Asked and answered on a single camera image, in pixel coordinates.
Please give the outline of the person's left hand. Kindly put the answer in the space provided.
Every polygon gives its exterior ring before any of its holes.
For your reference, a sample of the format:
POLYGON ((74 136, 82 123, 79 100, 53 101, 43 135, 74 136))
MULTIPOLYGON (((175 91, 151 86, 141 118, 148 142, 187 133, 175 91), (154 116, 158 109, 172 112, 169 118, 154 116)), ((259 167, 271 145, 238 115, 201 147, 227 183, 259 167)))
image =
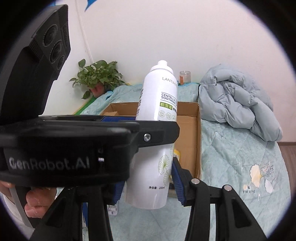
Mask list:
MULTIPOLYGON (((1 193, 7 197, 10 202, 15 201, 10 192, 15 185, 1 181, 1 193)), ((25 213, 30 218, 42 218, 55 200, 57 194, 56 188, 33 188, 26 194, 25 213)))

